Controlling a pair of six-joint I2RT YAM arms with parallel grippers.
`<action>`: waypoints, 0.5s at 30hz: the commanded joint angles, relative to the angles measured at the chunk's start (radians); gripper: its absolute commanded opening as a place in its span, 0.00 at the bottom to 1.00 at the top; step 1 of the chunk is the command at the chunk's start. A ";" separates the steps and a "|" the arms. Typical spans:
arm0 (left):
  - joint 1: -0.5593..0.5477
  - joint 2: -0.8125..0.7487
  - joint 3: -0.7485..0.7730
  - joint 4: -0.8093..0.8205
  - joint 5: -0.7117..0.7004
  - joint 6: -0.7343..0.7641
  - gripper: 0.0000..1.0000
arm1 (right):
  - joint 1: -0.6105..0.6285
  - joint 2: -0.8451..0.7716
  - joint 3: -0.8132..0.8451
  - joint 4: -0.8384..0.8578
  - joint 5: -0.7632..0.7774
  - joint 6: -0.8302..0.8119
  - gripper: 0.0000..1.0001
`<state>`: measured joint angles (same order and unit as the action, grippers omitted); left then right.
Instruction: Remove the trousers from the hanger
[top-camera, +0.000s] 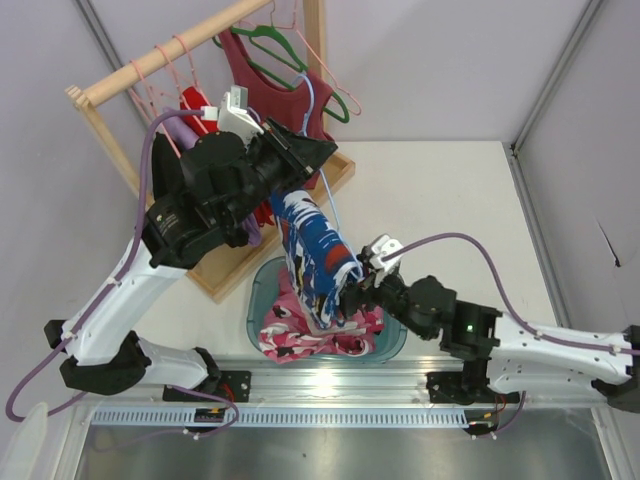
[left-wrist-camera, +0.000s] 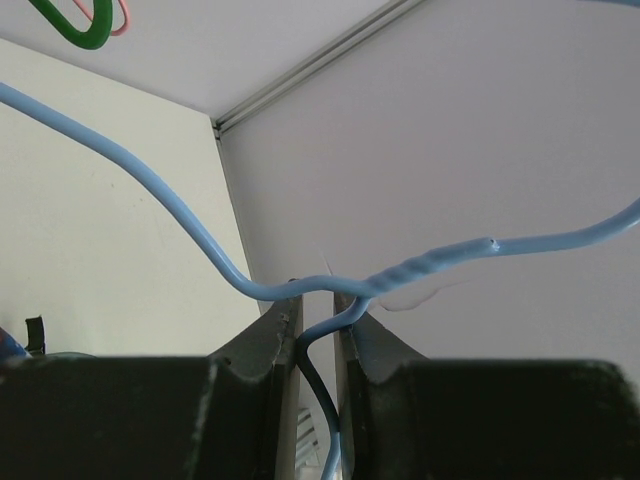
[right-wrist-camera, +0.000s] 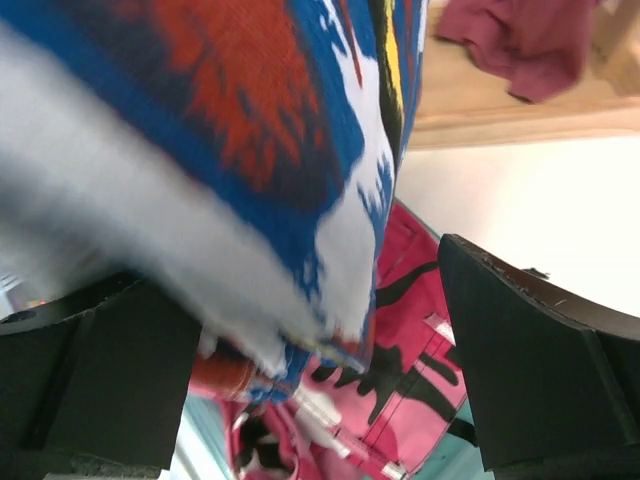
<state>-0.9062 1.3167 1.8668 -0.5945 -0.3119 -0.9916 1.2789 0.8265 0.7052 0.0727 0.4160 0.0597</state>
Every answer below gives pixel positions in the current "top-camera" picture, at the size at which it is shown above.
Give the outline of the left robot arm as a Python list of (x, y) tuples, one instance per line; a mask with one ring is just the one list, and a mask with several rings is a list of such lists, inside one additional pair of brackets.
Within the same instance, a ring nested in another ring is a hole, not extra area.
[(45, 326), (50, 346), (67, 355), (64, 384), (103, 396), (136, 385), (215, 393), (222, 373), (206, 349), (156, 345), (134, 327), (209, 252), (247, 245), (242, 222), (272, 194), (303, 186), (336, 149), (272, 119), (248, 133), (220, 128), (175, 159), (154, 147), (154, 202), (143, 210), (129, 253), (83, 311)]

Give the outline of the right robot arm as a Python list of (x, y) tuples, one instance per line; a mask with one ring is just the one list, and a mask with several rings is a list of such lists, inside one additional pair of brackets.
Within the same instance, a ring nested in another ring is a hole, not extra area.
[(514, 314), (458, 299), (435, 277), (406, 285), (399, 274), (344, 288), (345, 315), (380, 307), (419, 338), (463, 363), (460, 377), (432, 375), (428, 388), (469, 405), (491, 393), (598, 400), (639, 410), (639, 329), (595, 333), (519, 323)]

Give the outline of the light blue wire hanger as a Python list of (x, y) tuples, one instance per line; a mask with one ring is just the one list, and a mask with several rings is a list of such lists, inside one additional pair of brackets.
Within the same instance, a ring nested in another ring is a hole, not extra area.
[(264, 120), (272, 116), (300, 134), (332, 140), (320, 126), (321, 109), (331, 96), (331, 88), (312, 72), (295, 77), (301, 83), (293, 90), (270, 84), (260, 72), (246, 67), (234, 73), (234, 81), (249, 89), (249, 109)]

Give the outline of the blue patterned trousers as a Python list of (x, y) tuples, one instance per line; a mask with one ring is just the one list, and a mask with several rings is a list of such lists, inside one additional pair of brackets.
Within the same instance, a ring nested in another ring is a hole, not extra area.
[(363, 279), (361, 263), (307, 191), (274, 193), (270, 203), (303, 311), (319, 330), (343, 327), (341, 293)]

